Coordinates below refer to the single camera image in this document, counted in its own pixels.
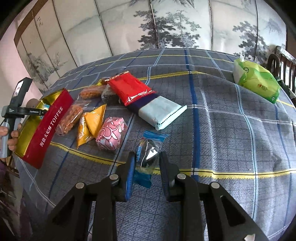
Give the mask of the navy and pale blue packet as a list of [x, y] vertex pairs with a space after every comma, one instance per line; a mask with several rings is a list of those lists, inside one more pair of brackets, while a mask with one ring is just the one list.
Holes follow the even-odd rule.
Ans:
[[156, 93], [141, 97], [126, 107], [157, 131], [165, 129], [187, 110], [186, 105], [179, 105]]

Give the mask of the red gold toffee box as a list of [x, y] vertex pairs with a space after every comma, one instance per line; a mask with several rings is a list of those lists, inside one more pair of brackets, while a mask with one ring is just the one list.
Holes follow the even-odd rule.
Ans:
[[15, 154], [36, 169], [41, 168], [56, 127], [74, 102], [66, 89], [55, 91], [37, 102], [41, 115], [28, 115], [22, 124]]

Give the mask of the round grey wall knob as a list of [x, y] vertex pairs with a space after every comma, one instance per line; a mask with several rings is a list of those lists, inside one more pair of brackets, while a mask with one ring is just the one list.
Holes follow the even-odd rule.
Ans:
[[38, 99], [32, 98], [27, 102], [26, 107], [27, 108], [36, 108], [39, 103], [40, 103], [40, 101]]

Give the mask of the dark clear snack packet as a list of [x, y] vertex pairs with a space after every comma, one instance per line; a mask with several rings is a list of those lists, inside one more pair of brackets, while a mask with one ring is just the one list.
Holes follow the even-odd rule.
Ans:
[[119, 103], [118, 95], [112, 90], [112, 88], [109, 85], [106, 85], [105, 89], [103, 90], [101, 94], [101, 99], [103, 103], [107, 103], [107, 104]]

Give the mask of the small gold wrapped candy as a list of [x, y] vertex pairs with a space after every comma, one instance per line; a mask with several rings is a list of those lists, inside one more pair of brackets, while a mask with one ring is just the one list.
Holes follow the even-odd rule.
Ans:
[[107, 85], [109, 81], [109, 77], [103, 77], [97, 82], [97, 86]]

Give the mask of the yellow orange snack bag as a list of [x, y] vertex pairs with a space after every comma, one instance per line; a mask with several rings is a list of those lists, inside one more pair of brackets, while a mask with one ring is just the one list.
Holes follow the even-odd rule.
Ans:
[[76, 138], [76, 149], [78, 149], [81, 145], [86, 144], [87, 142], [93, 140], [94, 137], [88, 129], [86, 123], [86, 113], [82, 114], [79, 120], [78, 133]]

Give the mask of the painted folding screen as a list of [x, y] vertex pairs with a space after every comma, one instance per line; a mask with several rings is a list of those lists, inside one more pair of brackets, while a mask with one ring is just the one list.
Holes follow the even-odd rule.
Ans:
[[265, 64], [287, 27], [265, 1], [34, 1], [14, 42], [37, 88], [66, 72], [138, 50], [196, 48]]

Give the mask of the clear bag orange snacks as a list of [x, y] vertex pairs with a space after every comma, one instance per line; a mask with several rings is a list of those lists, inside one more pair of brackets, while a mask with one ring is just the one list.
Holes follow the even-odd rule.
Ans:
[[57, 125], [56, 134], [59, 136], [64, 136], [69, 133], [69, 131], [72, 130], [72, 128], [78, 123], [84, 109], [90, 104], [90, 102], [90, 100], [75, 101], [66, 111], [65, 115]]

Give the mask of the orange triangular snack bag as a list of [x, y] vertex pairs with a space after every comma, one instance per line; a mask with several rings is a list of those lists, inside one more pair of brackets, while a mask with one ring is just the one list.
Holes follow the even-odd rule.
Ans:
[[85, 120], [88, 130], [94, 138], [97, 138], [98, 133], [103, 125], [104, 114], [107, 104], [104, 104], [97, 109], [85, 114]]

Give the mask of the green tissue pack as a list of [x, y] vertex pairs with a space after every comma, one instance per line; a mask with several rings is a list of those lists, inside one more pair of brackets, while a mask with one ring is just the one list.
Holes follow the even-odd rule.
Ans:
[[280, 94], [280, 85], [274, 76], [261, 65], [240, 58], [234, 60], [234, 82], [271, 103], [275, 103]]

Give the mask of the blue clear cookie packet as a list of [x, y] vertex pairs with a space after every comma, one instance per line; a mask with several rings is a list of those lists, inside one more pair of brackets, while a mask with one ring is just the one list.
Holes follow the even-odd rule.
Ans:
[[152, 186], [154, 172], [162, 145], [169, 134], [144, 131], [144, 134], [135, 148], [136, 164], [134, 183], [145, 188]]

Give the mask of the red foil snack packet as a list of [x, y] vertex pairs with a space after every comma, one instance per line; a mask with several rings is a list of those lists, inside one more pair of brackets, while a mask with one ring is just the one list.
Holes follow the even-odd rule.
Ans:
[[129, 71], [108, 78], [105, 82], [120, 98], [124, 106], [130, 105], [144, 96], [155, 93], [154, 90], [139, 81]]

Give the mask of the orange snack packet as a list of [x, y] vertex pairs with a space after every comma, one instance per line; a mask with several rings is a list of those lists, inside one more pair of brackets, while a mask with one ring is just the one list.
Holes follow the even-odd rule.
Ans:
[[92, 85], [89, 87], [86, 87], [81, 90], [79, 93], [79, 99], [82, 100], [89, 100], [93, 98], [99, 98], [102, 93], [104, 92], [104, 89], [106, 88], [106, 85]]

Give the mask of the pink white patterned packet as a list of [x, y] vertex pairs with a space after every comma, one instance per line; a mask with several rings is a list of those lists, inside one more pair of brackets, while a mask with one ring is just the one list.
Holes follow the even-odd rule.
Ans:
[[126, 132], [127, 125], [123, 118], [108, 117], [96, 138], [98, 148], [112, 152], [117, 150], [121, 146]]

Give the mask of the dark wooden chair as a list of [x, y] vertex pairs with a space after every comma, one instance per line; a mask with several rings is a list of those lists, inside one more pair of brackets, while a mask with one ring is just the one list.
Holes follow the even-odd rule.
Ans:
[[295, 107], [295, 57], [283, 47], [276, 46], [268, 57], [267, 70], [272, 73]]

